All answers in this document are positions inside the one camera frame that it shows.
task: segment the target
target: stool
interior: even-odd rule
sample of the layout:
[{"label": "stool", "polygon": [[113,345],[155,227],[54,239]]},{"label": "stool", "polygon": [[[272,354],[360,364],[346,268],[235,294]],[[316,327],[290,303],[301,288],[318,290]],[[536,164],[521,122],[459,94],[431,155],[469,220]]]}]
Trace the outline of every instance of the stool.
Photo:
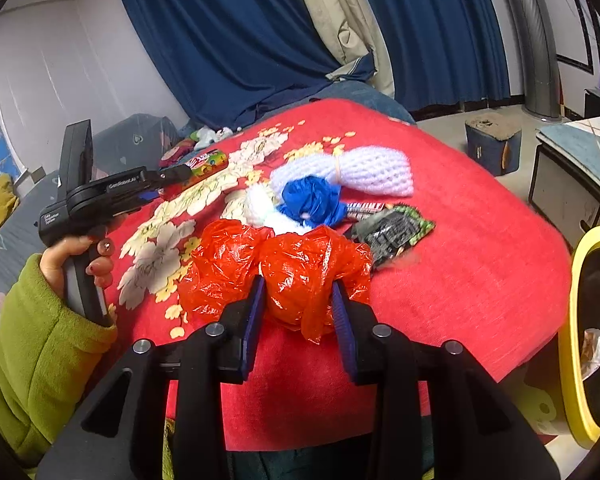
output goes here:
[{"label": "stool", "polygon": [[467,154],[493,176],[520,167],[522,129],[513,121],[487,112],[465,123]]}]

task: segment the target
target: metal pipe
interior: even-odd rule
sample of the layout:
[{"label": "metal pipe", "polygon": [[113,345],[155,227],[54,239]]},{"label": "metal pipe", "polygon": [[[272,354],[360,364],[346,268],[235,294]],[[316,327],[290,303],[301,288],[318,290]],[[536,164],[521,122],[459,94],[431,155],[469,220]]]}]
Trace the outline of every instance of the metal pipe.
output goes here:
[{"label": "metal pipe", "polygon": [[508,0],[518,32],[525,86],[525,108],[532,114],[560,117],[560,72],[554,30],[545,0]]}]

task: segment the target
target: human hand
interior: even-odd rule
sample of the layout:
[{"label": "human hand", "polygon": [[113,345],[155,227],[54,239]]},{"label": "human hand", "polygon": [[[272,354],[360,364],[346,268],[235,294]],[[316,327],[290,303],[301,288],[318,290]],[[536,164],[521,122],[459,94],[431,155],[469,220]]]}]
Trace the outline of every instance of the human hand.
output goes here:
[{"label": "human hand", "polygon": [[[109,225],[107,231],[112,232],[119,227],[125,218],[126,215],[122,218],[116,218],[114,223]],[[111,275],[113,260],[111,257],[113,256],[115,247],[110,238],[100,239],[96,235],[67,236],[54,246],[49,247],[42,254],[42,258],[40,258],[40,271],[45,277],[46,282],[60,298],[64,298],[64,272],[62,271],[62,266],[71,256],[83,254],[94,243],[98,244],[98,254],[100,256],[89,264],[86,273],[94,276],[93,281],[96,286],[106,288],[113,282]]]}]

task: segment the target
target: green fleece jacket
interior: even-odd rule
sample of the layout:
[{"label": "green fleece jacket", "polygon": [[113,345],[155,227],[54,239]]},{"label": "green fleece jacket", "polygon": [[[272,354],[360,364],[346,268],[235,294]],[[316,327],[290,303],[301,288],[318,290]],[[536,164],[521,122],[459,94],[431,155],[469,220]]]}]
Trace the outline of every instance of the green fleece jacket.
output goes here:
[{"label": "green fleece jacket", "polygon": [[[116,339],[69,310],[27,261],[0,313],[0,434],[28,473],[69,421],[87,380]],[[165,450],[164,478],[171,477]]]}]

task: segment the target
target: green sleeve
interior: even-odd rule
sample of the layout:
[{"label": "green sleeve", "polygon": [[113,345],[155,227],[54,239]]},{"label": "green sleeve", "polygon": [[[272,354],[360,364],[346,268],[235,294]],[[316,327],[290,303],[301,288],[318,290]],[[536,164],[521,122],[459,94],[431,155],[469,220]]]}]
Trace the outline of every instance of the green sleeve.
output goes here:
[{"label": "green sleeve", "polygon": [[0,434],[24,467],[38,464],[72,416],[116,338],[73,313],[27,261],[0,314]]}]

